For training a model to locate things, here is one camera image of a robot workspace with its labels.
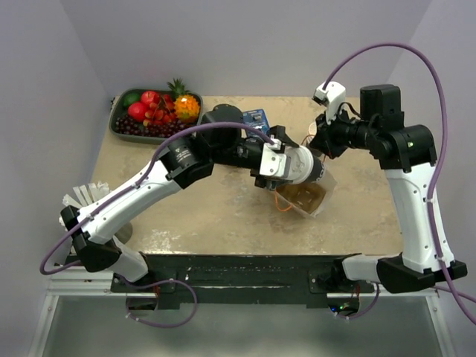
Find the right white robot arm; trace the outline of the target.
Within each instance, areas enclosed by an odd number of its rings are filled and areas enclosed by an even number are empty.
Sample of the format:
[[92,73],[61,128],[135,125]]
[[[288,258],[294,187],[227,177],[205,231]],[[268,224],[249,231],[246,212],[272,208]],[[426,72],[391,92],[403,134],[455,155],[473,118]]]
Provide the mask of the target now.
[[311,148],[331,159],[346,149],[367,150],[385,172],[403,238],[402,253],[393,257],[351,254],[337,259],[333,287],[348,292],[367,280],[398,294],[465,277],[467,266],[454,258],[431,187],[437,168],[434,137],[426,126],[405,125],[399,87],[361,88],[358,111],[344,108],[346,89],[337,82],[321,84],[312,99],[325,111],[315,119]]

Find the black paper coffee cup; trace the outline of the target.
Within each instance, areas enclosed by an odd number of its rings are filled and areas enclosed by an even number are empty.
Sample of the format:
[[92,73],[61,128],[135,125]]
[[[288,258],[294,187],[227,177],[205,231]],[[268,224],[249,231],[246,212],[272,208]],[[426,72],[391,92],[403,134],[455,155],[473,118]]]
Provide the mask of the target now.
[[299,152],[291,165],[290,179],[292,184],[320,181],[326,173],[326,167],[319,157],[311,152]]

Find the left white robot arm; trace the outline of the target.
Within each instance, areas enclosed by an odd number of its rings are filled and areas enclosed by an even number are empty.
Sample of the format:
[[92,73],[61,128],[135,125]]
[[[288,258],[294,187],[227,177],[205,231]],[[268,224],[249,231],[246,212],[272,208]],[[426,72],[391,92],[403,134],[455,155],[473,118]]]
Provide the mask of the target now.
[[255,139],[242,136],[248,129],[237,107],[219,104],[202,115],[199,125],[165,140],[142,171],[112,192],[84,206],[67,203],[60,217],[78,264],[91,273],[113,271],[145,292],[154,283],[146,257],[116,234],[156,202],[211,176],[215,164],[248,169],[256,186],[266,189],[305,181],[312,156],[288,137],[285,127],[250,129]]

